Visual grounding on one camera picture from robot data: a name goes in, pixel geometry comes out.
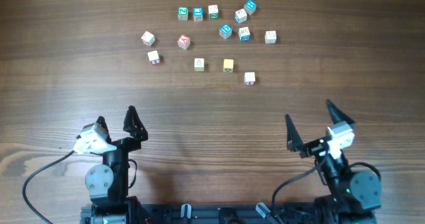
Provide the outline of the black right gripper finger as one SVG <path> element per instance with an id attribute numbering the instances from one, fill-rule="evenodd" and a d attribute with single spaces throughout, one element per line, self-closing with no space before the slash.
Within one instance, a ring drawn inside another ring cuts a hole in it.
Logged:
<path id="1" fill-rule="evenodd" d="M 303 148 L 303 141 L 289 114 L 285 115 L 287 129 L 287 149 L 290 151 L 300 151 Z"/>
<path id="2" fill-rule="evenodd" d="M 340 123 L 340 122 L 346 122 L 350 127 L 354 128 L 356 125 L 356 122 L 354 119 L 346 115 L 344 112 L 342 112 L 336 105 L 330 100 L 326 100 L 326 107 L 328 109 L 329 115 L 332 119 L 332 122 L 334 124 Z"/>

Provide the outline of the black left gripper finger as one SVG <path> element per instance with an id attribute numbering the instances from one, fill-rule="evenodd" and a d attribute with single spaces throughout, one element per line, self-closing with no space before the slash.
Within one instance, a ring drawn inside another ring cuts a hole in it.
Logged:
<path id="1" fill-rule="evenodd" d="M 148 140 L 148 132 L 141 122 L 134 106 L 129 106 L 124 118 L 123 131 L 140 141 Z"/>
<path id="2" fill-rule="evenodd" d="M 103 128 L 104 133 L 106 134 L 105 141 L 107 143 L 111 143 L 112 141 L 111 141 L 111 138 L 110 138 L 110 133 L 109 133 L 108 126 L 106 124 L 105 118 L 103 116 L 99 116 L 98 119 L 96 120 L 96 123 L 99 124 Z"/>

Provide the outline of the white red green block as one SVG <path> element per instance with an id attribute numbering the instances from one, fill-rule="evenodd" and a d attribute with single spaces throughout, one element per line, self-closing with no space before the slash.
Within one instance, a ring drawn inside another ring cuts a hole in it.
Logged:
<path id="1" fill-rule="evenodd" d="M 246 86 L 252 86 L 256 83 L 255 72 L 245 72 L 244 73 L 244 83 Z"/>

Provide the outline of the ladybug picture block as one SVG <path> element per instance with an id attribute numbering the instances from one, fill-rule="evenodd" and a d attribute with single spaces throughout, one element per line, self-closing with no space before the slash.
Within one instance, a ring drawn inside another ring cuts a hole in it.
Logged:
<path id="1" fill-rule="evenodd" d="M 194 69 L 197 72 L 203 72 L 205 70 L 205 60 L 203 58 L 195 58 Z"/>

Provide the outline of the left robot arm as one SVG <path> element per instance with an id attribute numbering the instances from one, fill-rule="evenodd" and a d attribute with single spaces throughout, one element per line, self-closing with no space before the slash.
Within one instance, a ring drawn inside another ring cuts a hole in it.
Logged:
<path id="1" fill-rule="evenodd" d="M 102 156 L 102 163 L 89 169 L 85 185 L 90 193 L 91 209 L 81 212 L 81 223 L 150 223 L 151 217 L 128 190 L 135 180 L 129 180 L 129 153 L 139 150 L 148 140 L 148 133 L 134 106 L 129 106 L 123 131 L 128 137 L 113 141 L 104 117 L 83 128 L 78 139 L 84 153 Z"/>

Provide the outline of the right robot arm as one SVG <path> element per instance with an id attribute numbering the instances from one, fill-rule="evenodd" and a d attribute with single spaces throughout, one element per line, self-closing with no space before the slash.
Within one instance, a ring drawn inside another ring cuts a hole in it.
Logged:
<path id="1" fill-rule="evenodd" d="M 368 163 L 350 164 L 343 149 L 355 139 L 354 119 L 342 112 L 330 100 L 326 106 L 333 124 L 324 137 L 303 142 L 290 115 L 285 116 L 287 149 L 301 158 L 314 158 L 314 167 L 286 183 L 293 183 L 313 172 L 319 174 L 330 194 L 317 197 L 311 203 L 289 203 L 281 210 L 273 208 L 284 223 L 376 223 L 375 210 L 381 207 L 381 174 Z"/>

